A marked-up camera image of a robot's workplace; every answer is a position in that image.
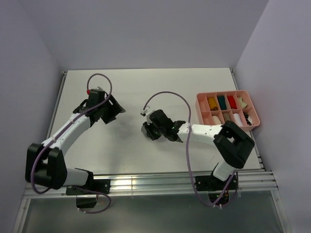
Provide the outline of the mustard yellow striped sock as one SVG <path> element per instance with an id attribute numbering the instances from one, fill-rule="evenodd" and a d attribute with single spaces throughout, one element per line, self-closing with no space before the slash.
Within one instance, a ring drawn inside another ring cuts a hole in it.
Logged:
<path id="1" fill-rule="evenodd" d="M 207 101 L 208 101 L 209 108 L 211 111 L 218 111 L 218 105 L 214 97 L 208 98 Z"/>

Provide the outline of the dark green reindeer sock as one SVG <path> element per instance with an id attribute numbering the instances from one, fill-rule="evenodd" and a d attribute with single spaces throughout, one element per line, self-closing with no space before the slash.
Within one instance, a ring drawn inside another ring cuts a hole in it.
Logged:
<path id="1" fill-rule="evenodd" d="M 226 102 L 225 102 L 225 97 L 224 96 L 217 96 L 217 99 L 218 99 L 220 109 L 226 110 L 227 106 L 226 106 Z"/>

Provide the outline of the grey striped sock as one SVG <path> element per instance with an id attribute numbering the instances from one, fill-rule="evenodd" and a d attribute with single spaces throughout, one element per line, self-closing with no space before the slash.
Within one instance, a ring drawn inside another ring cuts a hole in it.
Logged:
<path id="1" fill-rule="evenodd" d="M 150 137 L 149 125 L 146 122 L 143 123 L 141 127 L 141 132 L 144 134 L 145 137 Z"/>

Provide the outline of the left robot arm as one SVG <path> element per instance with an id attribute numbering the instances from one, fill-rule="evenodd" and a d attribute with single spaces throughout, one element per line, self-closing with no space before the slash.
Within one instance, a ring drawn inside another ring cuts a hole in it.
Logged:
<path id="1" fill-rule="evenodd" d="M 94 174 L 81 168 L 67 168 L 65 155 L 75 141 L 98 120 L 108 124 L 126 110 L 103 90 L 91 89 L 88 98 L 72 112 L 69 120 L 53 136 L 27 149 L 25 180 L 47 189 L 77 186 L 84 194 L 94 190 Z"/>

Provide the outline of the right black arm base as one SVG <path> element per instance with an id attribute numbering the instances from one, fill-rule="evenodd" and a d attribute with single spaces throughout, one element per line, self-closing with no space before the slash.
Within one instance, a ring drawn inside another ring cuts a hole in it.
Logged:
<path id="1" fill-rule="evenodd" d="M 239 188 L 239 176 L 236 172 L 221 181 L 213 175 L 195 176 L 194 183 L 197 192 L 208 192 L 208 204 L 214 204 L 219 208 L 224 207 L 233 200 Z"/>

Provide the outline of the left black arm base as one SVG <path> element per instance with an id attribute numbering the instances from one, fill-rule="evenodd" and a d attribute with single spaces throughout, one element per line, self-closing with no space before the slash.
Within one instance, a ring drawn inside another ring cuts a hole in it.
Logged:
<path id="1" fill-rule="evenodd" d="M 76 207 L 79 209 L 93 209 L 97 204 L 99 195 L 108 195 L 110 192 L 110 179 L 95 179 L 91 184 L 83 186 L 68 186 L 67 196 L 96 195 L 93 198 L 76 198 Z"/>

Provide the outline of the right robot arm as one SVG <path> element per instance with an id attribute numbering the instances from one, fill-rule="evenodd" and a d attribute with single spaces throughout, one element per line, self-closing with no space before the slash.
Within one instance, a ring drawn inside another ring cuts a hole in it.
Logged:
<path id="1" fill-rule="evenodd" d="M 255 146 L 254 140 L 233 121 L 221 125 L 190 124 L 172 121 L 161 109 L 145 109 L 141 115 L 146 117 L 141 130 L 153 141 L 164 137 L 187 145 L 189 142 L 214 145 L 222 157 L 210 177 L 215 189 L 223 188 L 235 170 L 244 168 Z"/>

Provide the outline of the cream rolled sock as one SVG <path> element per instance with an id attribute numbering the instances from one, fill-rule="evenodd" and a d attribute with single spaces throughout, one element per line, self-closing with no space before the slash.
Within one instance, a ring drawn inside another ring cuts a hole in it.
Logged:
<path id="1" fill-rule="evenodd" d="M 218 116 L 212 116 L 212 119 L 213 119 L 214 125 L 222 125 L 222 122 Z"/>

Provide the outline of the pink divided organizer tray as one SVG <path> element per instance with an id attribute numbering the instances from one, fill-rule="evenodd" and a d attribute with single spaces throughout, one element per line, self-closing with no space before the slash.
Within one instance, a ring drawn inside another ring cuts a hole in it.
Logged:
<path id="1" fill-rule="evenodd" d="M 217 96 L 224 96 L 227 109 L 221 110 Z M 237 105 L 237 109 L 231 109 L 227 96 L 233 96 Z M 216 100 L 216 103 L 218 105 L 218 111 L 211 111 L 209 108 L 209 104 L 207 99 L 210 97 L 214 97 Z M 243 101 L 248 104 L 248 106 L 244 109 L 241 108 L 238 97 L 242 97 Z M 225 123 L 225 120 L 223 118 L 223 113 L 230 113 L 230 115 L 233 117 L 234 113 L 238 113 L 242 119 L 243 126 L 242 128 L 245 132 L 249 132 L 256 127 L 260 125 L 260 119 L 259 116 L 255 110 L 255 107 L 252 103 L 252 100 L 250 98 L 250 95 L 245 90 L 235 90 L 235 91 L 223 91 L 223 92 L 207 92 L 207 93 L 199 93 L 196 96 L 196 112 L 198 115 L 198 120 L 200 124 L 203 125 L 214 125 L 212 116 L 218 116 L 222 123 Z M 248 113 L 250 117 L 253 120 L 253 125 L 249 126 L 247 125 L 243 113 Z"/>

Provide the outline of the brown rolled sock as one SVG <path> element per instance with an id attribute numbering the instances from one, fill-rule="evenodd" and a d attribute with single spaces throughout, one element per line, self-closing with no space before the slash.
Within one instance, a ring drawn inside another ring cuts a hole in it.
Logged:
<path id="1" fill-rule="evenodd" d="M 224 118 L 225 122 L 234 121 L 234 118 L 230 115 L 230 113 L 223 113 L 223 118 Z"/>

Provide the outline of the red rolled sock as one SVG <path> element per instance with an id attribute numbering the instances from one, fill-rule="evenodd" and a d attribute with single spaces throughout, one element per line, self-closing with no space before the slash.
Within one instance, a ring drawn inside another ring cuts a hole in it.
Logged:
<path id="1" fill-rule="evenodd" d="M 227 96 L 229 105 L 231 109 L 237 109 L 237 105 L 233 96 Z"/>

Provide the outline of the white rolled sock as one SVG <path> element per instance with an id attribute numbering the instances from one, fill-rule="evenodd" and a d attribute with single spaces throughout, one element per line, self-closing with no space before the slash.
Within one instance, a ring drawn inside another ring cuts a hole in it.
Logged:
<path id="1" fill-rule="evenodd" d="M 238 126 L 242 127 L 243 126 L 243 122 L 242 122 L 242 119 L 241 119 L 240 115 L 238 113 L 234 113 L 233 117 L 234 117 L 235 123 Z"/>

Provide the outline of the beige rolled sock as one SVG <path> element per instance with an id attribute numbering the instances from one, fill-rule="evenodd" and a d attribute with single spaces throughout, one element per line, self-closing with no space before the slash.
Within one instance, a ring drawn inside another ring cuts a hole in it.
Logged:
<path id="1" fill-rule="evenodd" d="M 239 104 L 240 104 L 242 109 L 244 109 L 244 108 L 246 108 L 248 106 L 248 104 L 243 101 L 242 97 L 238 97 L 238 101 L 239 101 Z"/>

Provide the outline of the black white striped sock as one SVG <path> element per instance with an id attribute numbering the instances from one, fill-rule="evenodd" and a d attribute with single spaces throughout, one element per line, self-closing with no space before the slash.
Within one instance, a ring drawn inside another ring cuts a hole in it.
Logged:
<path id="1" fill-rule="evenodd" d="M 253 120 L 248 113 L 243 113 L 247 125 L 252 126 Z"/>

